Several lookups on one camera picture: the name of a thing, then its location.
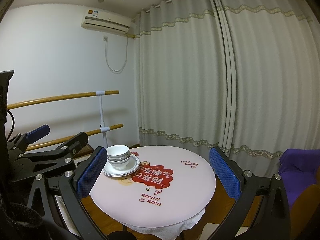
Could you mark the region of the white bowl with label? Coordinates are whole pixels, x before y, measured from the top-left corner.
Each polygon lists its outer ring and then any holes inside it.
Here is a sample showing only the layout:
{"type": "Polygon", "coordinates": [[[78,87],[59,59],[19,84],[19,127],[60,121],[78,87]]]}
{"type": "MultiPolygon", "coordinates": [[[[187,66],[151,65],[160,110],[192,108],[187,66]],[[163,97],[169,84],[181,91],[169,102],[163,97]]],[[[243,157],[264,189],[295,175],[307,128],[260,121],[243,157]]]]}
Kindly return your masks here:
{"type": "Polygon", "coordinates": [[[107,159],[110,162],[119,163],[124,162],[131,157],[131,153],[123,154],[123,155],[108,155],[107,159]]]}

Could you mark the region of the grey-rimmed white plate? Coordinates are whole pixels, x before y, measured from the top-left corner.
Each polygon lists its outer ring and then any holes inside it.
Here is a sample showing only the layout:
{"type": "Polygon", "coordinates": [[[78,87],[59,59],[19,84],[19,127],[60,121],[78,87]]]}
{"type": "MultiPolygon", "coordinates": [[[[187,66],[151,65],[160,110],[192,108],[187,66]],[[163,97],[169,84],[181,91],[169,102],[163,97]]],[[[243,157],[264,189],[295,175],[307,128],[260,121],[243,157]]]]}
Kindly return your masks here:
{"type": "Polygon", "coordinates": [[[128,176],[133,176],[135,172],[133,173],[124,173],[124,174],[111,174],[111,173],[106,173],[102,172],[105,176],[110,177],[110,178],[124,178],[128,176]]]}
{"type": "Polygon", "coordinates": [[[105,170],[102,170],[102,173],[106,175],[107,177],[112,177],[112,178],[120,178],[120,177],[126,177],[129,175],[132,175],[135,173],[135,171],[129,171],[129,172],[120,172],[120,173],[111,173],[107,172],[105,170]]]}
{"type": "Polygon", "coordinates": [[[106,162],[106,164],[102,170],[105,170],[105,171],[111,172],[111,173],[129,172],[129,171],[136,172],[139,169],[139,165],[140,165],[139,158],[132,154],[130,162],[128,163],[127,167],[124,170],[116,170],[108,162],[106,162]]]}

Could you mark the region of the white barre stand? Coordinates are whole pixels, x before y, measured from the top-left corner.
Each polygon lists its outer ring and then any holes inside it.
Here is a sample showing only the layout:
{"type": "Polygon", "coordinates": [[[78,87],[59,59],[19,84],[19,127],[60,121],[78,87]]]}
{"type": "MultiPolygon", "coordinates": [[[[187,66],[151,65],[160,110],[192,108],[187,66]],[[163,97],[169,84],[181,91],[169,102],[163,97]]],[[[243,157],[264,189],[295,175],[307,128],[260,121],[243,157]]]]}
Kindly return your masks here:
{"type": "Polygon", "coordinates": [[[101,131],[102,136],[103,136],[103,141],[104,141],[103,146],[104,146],[104,148],[108,148],[108,141],[107,141],[106,132],[110,131],[110,128],[105,126],[104,111],[103,111],[103,100],[102,100],[102,96],[105,96],[106,94],[105,94],[104,90],[99,90],[99,91],[95,92],[95,95],[99,99],[100,131],[101,131]]]}

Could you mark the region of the large white bowl back left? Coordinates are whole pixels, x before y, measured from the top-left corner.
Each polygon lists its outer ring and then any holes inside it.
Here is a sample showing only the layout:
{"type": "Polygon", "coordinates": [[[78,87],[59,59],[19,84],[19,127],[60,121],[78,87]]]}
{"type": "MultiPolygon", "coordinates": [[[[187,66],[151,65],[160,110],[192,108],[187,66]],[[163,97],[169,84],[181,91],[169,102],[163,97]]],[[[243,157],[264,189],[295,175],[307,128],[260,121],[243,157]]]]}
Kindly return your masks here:
{"type": "Polygon", "coordinates": [[[127,159],[126,161],[124,161],[124,162],[119,162],[119,163],[110,162],[110,161],[108,161],[108,160],[107,160],[107,162],[108,162],[113,168],[115,168],[116,170],[124,170],[124,169],[127,167],[128,163],[130,162],[130,159],[131,159],[131,157],[130,157],[129,159],[127,159]]]}

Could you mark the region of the purple cloth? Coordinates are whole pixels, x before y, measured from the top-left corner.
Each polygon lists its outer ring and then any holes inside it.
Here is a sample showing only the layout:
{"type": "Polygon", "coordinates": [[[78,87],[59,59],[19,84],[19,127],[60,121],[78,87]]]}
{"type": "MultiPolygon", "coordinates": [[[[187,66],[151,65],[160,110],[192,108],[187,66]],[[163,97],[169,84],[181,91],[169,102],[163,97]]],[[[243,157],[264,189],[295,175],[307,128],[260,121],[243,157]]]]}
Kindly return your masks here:
{"type": "Polygon", "coordinates": [[[289,207],[310,185],[317,184],[319,150],[287,149],[279,159],[280,174],[287,194],[289,207]]]}

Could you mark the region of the upper wooden ballet bar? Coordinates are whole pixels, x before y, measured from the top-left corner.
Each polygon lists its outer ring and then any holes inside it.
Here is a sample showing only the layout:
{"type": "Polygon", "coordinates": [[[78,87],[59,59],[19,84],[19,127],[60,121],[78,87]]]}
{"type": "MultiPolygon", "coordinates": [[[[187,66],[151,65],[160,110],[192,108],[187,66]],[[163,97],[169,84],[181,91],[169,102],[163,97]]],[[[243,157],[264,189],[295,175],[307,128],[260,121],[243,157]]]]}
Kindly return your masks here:
{"type": "Polygon", "coordinates": [[[78,99],[78,98],[87,98],[87,97],[93,97],[93,96],[116,95],[116,94],[119,94],[118,90],[100,90],[100,91],[95,91],[95,92],[85,92],[85,93],[50,96],[50,97],[46,97],[46,98],[33,99],[33,100],[28,100],[28,101],[12,103],[12,104],[7,105],[7,109],[11,110],[11,109],[17,109],[17,108],[31,106],[31,105],[48,103],[48,102],[71,100],[71,99],[78,99]]]}

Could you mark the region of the grey-white curtain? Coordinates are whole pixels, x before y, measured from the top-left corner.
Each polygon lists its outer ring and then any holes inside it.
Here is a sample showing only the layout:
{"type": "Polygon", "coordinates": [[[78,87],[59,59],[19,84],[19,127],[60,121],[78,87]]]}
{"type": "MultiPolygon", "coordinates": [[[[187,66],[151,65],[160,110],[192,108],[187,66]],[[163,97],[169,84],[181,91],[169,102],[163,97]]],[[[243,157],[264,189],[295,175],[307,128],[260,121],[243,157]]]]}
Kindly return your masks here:
{"type": "Polygon", "coordinates": [[[319,21],[306,0],[168,0],[135,17],[139,139],[276,172],[319,148],[319,21]]]}

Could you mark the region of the white wall air conditioner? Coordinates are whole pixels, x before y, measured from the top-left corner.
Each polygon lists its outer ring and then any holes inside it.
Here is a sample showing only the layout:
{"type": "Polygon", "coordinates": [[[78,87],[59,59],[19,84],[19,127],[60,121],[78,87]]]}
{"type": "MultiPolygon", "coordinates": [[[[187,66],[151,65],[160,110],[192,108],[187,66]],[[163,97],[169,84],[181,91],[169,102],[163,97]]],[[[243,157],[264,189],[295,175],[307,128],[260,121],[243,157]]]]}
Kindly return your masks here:
{"type": "Polygon", "coordinates": [[[98,9],[87,9],[81,22],[81,27],[89,30],[111,32],[126,35],[131,27],[131,19],[98,9]]]}

